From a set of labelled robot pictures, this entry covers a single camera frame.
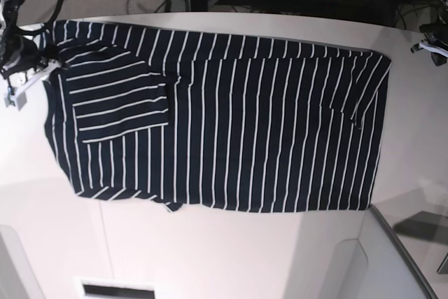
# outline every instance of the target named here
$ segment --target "striped shirt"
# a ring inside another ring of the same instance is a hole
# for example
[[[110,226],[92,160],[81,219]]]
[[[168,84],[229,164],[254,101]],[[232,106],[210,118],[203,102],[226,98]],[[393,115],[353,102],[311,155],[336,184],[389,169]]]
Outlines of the striped shirt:
[[[57,22],[45,132],[81,197],[364,210],[391,61],[256,36]]]

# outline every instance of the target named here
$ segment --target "clothing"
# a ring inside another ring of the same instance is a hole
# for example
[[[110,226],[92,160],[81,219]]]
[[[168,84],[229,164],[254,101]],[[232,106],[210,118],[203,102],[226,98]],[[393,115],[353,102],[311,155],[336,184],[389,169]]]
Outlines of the clothing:
[[[367,209],[391,61],[254,36],[58,22],[45,131],[77,195]]]

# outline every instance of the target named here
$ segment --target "vent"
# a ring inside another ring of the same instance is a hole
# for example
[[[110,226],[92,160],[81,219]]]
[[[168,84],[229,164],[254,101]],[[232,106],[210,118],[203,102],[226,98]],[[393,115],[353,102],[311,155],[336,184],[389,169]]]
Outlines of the vent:
[[[83,285],[85,299],[155,299],[154,291],[113,286]]]

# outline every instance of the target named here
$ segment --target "white table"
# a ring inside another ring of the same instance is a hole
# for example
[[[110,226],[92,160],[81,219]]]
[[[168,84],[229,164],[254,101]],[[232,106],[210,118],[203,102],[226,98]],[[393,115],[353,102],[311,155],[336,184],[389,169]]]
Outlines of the white table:
[[[354,22],[249,13],[96,20],[275,36],[384,53],[393,66],[373,202],[380,210],[384,204],[386,217],[399,221],[409,216],[409,209],[396,200],[419,191],[423,198],[413,199],[413,209],[420,209],[419,202],[441,202],[440,194],[448,194],[444,190],[448,186],[448,68],[435,67],[428,53],[411,54],[410,46],[421,39],[420,34]],[[160,298],[280,299],[282,293],[287,298],[292,291],[288,281],[292,274],[294,288],[301,288],[297,298],[316,298],[335,244],[359,234],[362,212],[259,216],[186,207],[177,215],[142,201],[78,199],[43,134],[47,112],[43,88],[33,88],[28,101],[19,113],[0,107],[0,225],[19,232],[48,299],[77,298],[66,290],[73,285],[67,279],[74,275],[141,283],[154,279]],[[422,262],[436,293],[448,298],[448,277],[435,274],[448,248],[429,244],[413,249],[411,254]],[[58,268],[55,279],[52,270]]]

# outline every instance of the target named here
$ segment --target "table surface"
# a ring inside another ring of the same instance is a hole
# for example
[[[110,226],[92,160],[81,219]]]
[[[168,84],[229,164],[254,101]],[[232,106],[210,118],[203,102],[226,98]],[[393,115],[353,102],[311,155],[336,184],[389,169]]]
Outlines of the table surface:
[[[428,208],[445,213],[445,207],[448,207],[448,75],[446,67],[437,68],[433,64],[429,53],[422,51],[413,55],[410,52],[411,45],[419,42],[422,35],[355,22],[250,13],[166,13],[95,20],[279,37],[385,54],[392,59],[393,65],[372,201],[391,225]],[[26,181],[61,179],[61,172],[49,163],[53,158],[48,153],[46,141],[43,137],[42,141],[36,141],[32,136],[41,128],[46,114],[45,104],[43,91],[33,89],[24,111],[17,113],[0,108],[0,141],[8,140],[1,143],[0,190],[1,186]],[[25,115],[26,127],[22,122]],[[45,153],[45,160],[36,153]],[[358,221],[353,215],[347,216]],[[415,244],[406,238],[403,242],[439,297],[448,298],[448,276],[436,273],[448,247]]]

